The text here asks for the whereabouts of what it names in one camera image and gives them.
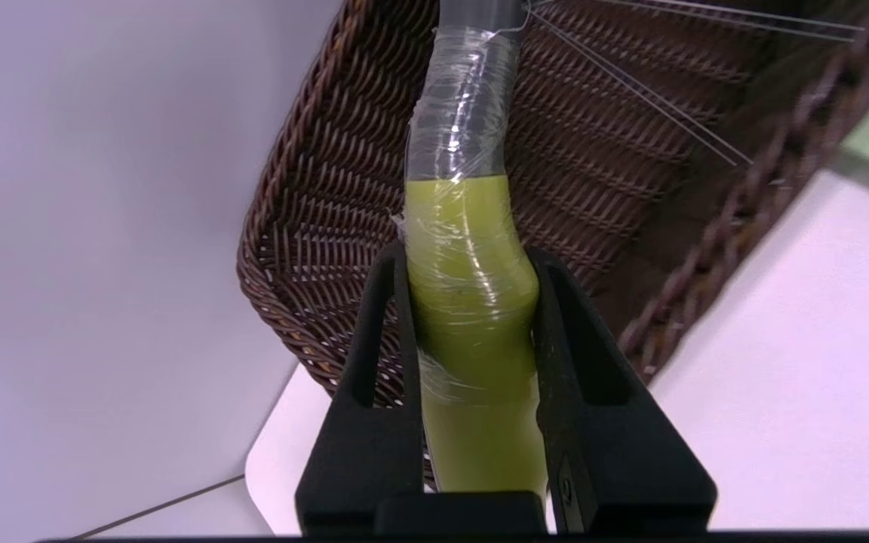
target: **white table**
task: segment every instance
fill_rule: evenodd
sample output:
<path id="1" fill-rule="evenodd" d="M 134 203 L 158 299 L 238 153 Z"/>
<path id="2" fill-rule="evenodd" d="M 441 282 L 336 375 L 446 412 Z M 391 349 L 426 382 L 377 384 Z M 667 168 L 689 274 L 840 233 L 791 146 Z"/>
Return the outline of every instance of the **white table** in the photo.
<path id="1" fill-rule="evenodd" d="M 654 385 L 720 487 L 714 529 L 869 528 L 869 168 L 836 169 Z M 327 407 L 297 368 L 247 457 L 247 488 L 278 535 L 299 534 L 293 492 Z"/>

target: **green liquid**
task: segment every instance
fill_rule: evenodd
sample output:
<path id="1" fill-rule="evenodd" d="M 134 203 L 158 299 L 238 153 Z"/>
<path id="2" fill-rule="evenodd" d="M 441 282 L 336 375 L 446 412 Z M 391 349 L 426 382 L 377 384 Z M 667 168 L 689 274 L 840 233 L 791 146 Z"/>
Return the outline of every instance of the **green liquid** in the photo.
<path id="1" fill-rule="evenodd" d="M 406 183 L 422 410 L 439 490 L 544 498 L 531 341 L 539 286 L 509 202 L 507 176 Z"/>

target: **clear plastic wrap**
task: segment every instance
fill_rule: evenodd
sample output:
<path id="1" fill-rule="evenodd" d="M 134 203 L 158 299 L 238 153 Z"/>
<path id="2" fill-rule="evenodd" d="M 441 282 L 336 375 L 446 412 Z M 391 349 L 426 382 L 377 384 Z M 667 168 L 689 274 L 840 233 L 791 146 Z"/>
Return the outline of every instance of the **clear plastic wrap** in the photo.
<path id="1" fill-rule="evenodd" d="M 404 241 L 422 409 L 442 491 L 545 495 L 531 323 L 504 140 L 518 43 L 441 27 L 407 149 Z"/>

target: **gray tube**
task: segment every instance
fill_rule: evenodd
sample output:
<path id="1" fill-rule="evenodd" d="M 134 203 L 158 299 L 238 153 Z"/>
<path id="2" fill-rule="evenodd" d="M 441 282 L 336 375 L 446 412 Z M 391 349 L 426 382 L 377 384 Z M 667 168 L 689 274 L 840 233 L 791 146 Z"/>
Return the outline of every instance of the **gray tube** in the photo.
<path id="1" fill-rule="evenodd" d="M 527 13 L 524 0 L 441 0 L 439 26 L 467 26 L 495 32 L 521 28 Z M 520 41 L 521 33 L 509 38 Z"/>
<path id="2" fill-rule="evenodd" d="M 421 99 L 411 118 L 407 181 L 505 172 L 508 109 L 522 0 L 441 0 Z"/>

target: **wicker basket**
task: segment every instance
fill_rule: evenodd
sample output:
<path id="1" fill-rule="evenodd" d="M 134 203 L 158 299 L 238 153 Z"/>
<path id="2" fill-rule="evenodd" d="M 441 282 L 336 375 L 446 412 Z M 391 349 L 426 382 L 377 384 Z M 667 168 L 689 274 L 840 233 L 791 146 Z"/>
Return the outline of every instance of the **wicker basket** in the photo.
<path id="1" fill-rule="evenodd" d="M 646 381 L 869 108 L 869 0 L 737 4 L 865 31 L 831 44 L 591 0 L 545 13 L 752 166 L 724 164 L 541 25 L 522 46 L 506 145 L 521 240 L 572 269 Z M 396 238 L 437 13 L 434 0 L 345 1 L 246 217 L 242 289 L 328 391 L 373 257 Z M 382 350 L 376 399 L 391 406 L 393 326 Z"/>

